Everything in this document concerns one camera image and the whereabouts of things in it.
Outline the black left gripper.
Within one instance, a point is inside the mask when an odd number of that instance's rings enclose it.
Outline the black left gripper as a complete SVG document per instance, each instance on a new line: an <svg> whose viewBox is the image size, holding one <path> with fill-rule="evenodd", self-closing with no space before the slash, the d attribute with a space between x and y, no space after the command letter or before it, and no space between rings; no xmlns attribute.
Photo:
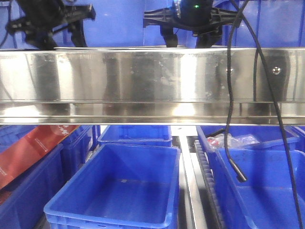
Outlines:
<svg viewBox="0 0 305 229"><path fill-rule="evenodd" d="M66 5L62 0L18 0L23 17L10 20L6 31L25 33L25 42L36 48L55 48L53 29L63 26L71 33L75 47L87 47L83 20L95 20L93 5Z"/></svg>

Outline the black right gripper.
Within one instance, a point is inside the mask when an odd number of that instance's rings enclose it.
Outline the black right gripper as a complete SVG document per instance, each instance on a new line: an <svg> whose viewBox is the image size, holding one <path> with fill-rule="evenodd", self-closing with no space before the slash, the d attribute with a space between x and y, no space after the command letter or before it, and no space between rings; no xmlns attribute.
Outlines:
<svg viewBox="0 0 305 229"><path fill-rule="evenodd" d="M214 8L212 0L173 0L170 7L143 13L143 27L160 26L166 47L178 46L177 28L205 33L197 36L196 48L211 48L222 36L215 31L234 22L241 22L238 12Z"/></svg>

